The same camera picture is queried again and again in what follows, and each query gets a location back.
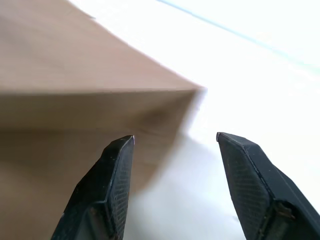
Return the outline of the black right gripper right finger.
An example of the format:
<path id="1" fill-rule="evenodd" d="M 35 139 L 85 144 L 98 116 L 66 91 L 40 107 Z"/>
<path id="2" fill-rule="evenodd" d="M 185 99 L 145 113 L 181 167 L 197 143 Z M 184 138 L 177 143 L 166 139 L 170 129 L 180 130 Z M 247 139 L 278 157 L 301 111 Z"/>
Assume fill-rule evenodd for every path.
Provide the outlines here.
<path id="1" fill-rule="evenodd" d="M 258 144 L 225 132 L 216 141 L 247 240 L 320 239 L 320 215 Z"/>

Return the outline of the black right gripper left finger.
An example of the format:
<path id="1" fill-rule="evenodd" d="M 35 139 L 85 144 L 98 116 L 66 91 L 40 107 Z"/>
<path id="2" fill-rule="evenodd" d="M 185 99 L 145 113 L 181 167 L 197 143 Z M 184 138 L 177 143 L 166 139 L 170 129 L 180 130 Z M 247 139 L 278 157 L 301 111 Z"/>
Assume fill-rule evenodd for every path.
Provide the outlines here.
<path id="1" fill-rule="evenodd" d="M 112 141 L 76 185 L 53 240 L 121 240 L 127 219 L 135 137 Z"/>

